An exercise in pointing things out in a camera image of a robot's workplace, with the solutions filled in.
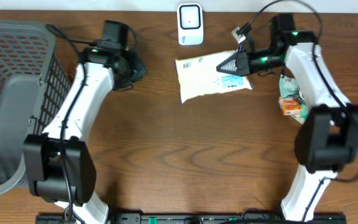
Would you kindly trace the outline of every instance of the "blue label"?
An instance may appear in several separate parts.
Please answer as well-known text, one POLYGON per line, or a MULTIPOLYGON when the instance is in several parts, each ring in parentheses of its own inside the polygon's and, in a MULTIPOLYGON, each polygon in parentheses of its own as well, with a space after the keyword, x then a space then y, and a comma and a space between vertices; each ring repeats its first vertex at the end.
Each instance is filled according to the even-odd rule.
POLYGON ((237 87, 244 85, 244 80, 242 77, 236 75, 226 75, 222 77, 222 86, 224 88, 237 87))

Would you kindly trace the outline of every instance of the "orange package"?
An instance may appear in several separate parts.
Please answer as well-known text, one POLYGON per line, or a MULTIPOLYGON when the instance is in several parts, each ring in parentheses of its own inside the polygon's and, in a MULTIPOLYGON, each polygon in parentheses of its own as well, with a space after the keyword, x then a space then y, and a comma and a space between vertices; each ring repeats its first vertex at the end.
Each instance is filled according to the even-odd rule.
POLYGON ((294 99, 283 99, 280 97, 280 106, 284 116, 299 115, 301 112, 301 105, 294 99))

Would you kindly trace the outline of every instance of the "laundry basket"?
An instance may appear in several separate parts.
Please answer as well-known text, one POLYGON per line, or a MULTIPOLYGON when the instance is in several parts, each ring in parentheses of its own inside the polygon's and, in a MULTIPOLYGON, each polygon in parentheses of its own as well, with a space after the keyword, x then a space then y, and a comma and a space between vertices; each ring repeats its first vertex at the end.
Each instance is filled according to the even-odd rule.
POLYGON ((0 21, 0 194, 27 186, 24 139, 42 133, 69 88, 43 24, 0 21))

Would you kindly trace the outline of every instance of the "tabletop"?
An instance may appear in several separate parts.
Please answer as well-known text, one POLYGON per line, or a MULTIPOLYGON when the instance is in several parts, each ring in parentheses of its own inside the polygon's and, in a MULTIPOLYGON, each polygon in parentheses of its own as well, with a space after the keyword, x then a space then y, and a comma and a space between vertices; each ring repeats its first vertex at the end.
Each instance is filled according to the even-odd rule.
MULTIPOLYGON (((110 206, 144 213, 241 213, 273 210, 295 176, 294 139, 300 128, 278 106, 278 77, 249 77, 254 90, 200 96, 180 104, 175 59, 232 50, 236 26, 254 13, 204 12, 204 42, 180 46, 175 12, 0 11, 0 19, 51 22, 73 39, 101 37, 104 20, 136 31, 147 74, 135 88, 111 92, 94 122, 88 149, 97 170, 95 191, 110 206)), ((262 14, 251 35, 269 45, 262 14)), ((358 104, 358 14, 323 14, 324 61, 343 93, 358 104)), ((297 29, 317 30, 312 14, 295 14, 297 29)), ((64 40, 57 55, 70 76, 76 57, 64 40)), ((358 158, 341 177, 358 170, 358 158)), ((358 223, 358 182, 331 183, 316 211, 344 212, 358 223)), ((28 189, 0 196, 0 223, 34 223, 62 210, 28 189)))

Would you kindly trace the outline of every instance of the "green connector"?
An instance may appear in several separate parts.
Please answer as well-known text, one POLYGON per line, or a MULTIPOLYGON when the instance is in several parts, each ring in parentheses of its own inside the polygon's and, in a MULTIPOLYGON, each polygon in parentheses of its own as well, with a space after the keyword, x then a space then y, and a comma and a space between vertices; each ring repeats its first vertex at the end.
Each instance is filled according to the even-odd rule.
POLYGON ((149 218, 149 224, 157 224, 157 218, 150 217, 149 218))

